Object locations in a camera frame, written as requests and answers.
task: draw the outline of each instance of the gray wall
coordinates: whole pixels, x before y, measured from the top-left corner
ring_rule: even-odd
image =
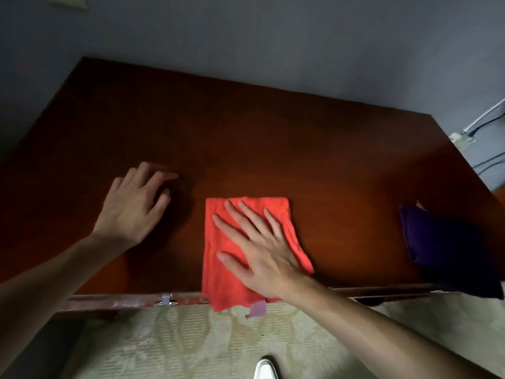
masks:
[[[430,113],[448,134],[505,96],[505,0],[88,4],[0,0],[3,152],[83,55]],[[505,151],[504,139],[500,122],[465,156]],[[505,164],[484,180],[500,184]]]

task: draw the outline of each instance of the left hand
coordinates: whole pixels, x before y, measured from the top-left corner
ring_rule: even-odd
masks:
[[[124,178],[114,179],[92,234],[124,242],[128,248],[142,242],[170,203],[168,189],[154,202],[156,192],[163,182],[177,178],[177,174],[159,169],[142,162]]]

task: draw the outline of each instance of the red towel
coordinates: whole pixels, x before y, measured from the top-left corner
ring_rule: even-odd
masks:
[[[217,214],[230,226],[239,229],[238,225],[231,218],[224,207],[225,198],[207,198],[205,203],[205,252],[204,252],[204,272],[201,282],[201,292],[208,296],[214,311],[223,311],[233,306],[249,307],[252,303],[265,300],[260,294],[245,287],[232,273],[230,273],[219,261],[216,254],[223,251],[236,256],[245,266],[247,260],[242,250],[224,235],[212,221],[212,215]],[[229,198],[232,205],[238,208],[238,201],[248,205],[253,211],[262,218],[263,209],[267,208],[275,219],[277,219],[284,231],[284,237],[291,251],[296,256],[300,270],[306,274],[312,274],[314,268],[307,255],[301,249],[293,224],[291,223],[291,212],[287,198],[266,197],[266,198]],[[278,301],[279,299],[270,298],[267,302]]]

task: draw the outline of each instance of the electrical outlet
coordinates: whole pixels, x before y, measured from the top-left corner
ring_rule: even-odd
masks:
[[[464,149],[466,149],[472,142],[475,142],[475,138],[469,136],[467,133],[464,131],[459,132],[459,133],[452,133],[449,136],[449,139],[451,142],[456,146],[456,148],[462,152]]]
[[[47,0],[51,4],[63,5],[68,8],[79,9],[80,11],[88,11],[86,0]]]

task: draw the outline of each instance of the finger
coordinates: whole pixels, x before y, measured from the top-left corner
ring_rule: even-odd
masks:
[[[133,177],[132,183],[136,187],[142,187],[148,180],[149,172],[151,171],[151,165],[147,162],[141,162],[138,166],[137,173]]]
[[[253,226],[252,223],[249,222],[249,219],[240,214],[229,200],[224,201],[224,207],[226,208],[226,211],[231,215],[233,220],[237,223],[237,225],[239,225],[240,228],[244,230],[250,240],[255,241],[261,237],[258,230]]]
[[[114,181],[112,181],[112,185],[110,186],[109,192],[116,191],[119,189],[119,186],[121,186],[121,182],[123,182],[123,178],[114,178]]]
[[[218,259],[221,261],[223,266],[233,275],[235,275],[242,283],[244,280],[252,278],[254,273],[245,268],[242,263],[240,263],[233,255],[228,253],[219,252],[217,254]]]
[[[128,173],[126,173],[125,177],[123,178],[123,182],[121,183],[120,187],[128,186],[135,177],[136,173],[137,173],[136,168],[130,168],[130,170],[128,170]]]
[[[216,227],[220,229],[224,235],[230,238],[231,242],[240,247],[242,251],[247,248],[249,245],[249,239],[232,228],[228,223],[224,222],[218,215],[214,214],[212,216],[212,221],[216,224]]]
[[[170,181],[172,179],[176,179],[178,177],[177,174],[169,173],[167,171],[157,171],[155,174],[148,180],[148,183],[145,184],[144,188],[148,192],[148,199],[153,200],[156,192],[161,187],[163,182]]]
[[[253,225],[256,226],[256,229],[260,231],[261,234],[265,236],[272,236],[272,232],[268,228],[263,218],[257,215],[251,208],[246,205],[243,201],[238,201],[238,207],[243,211],[243,213],[250,219]]]
[[[265,217],[267,218],[268,223],[270,223],[270,226],[272,226],[272,231],[274,232],[274,235],[277,238],[284,239],[284,233],[282,232],[282,227],[281,227],[281,224],[279,223],[279,221],[277,221],[274,218],[272,213],[270,213],[270,211],[267,208],[265,208],[263,210],[263,213],[265,214]]]
[[[155,224],[161,219],[165,209],[170,203],[170,191],[168,189],[164,189],[158,200],[156,201],[153,208],[149,211],[148,216],[150,216],[153,220],[155,220]]]

